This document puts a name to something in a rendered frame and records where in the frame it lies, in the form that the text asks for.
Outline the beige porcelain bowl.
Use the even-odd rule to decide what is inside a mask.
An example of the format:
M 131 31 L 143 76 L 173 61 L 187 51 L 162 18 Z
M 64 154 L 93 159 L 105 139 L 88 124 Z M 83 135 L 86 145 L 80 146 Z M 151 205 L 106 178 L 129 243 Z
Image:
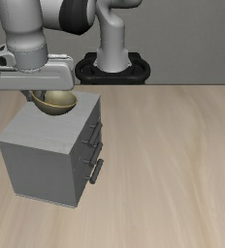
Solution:
M 78 102 L 72 91 L 35 90 L 31 92 L 36 107 L 48 115 L 62 115 L 69 112 Z

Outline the grey cabinet with drawers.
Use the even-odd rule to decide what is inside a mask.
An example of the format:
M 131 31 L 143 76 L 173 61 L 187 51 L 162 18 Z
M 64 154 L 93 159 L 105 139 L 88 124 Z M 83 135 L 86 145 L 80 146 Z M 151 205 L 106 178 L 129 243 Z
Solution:
M 76 207 L 103 160 L 100 96 L 77 91 L 68 113 L 51 116 L 28 102 L 0 134 L 0 150 L 16 195 Z

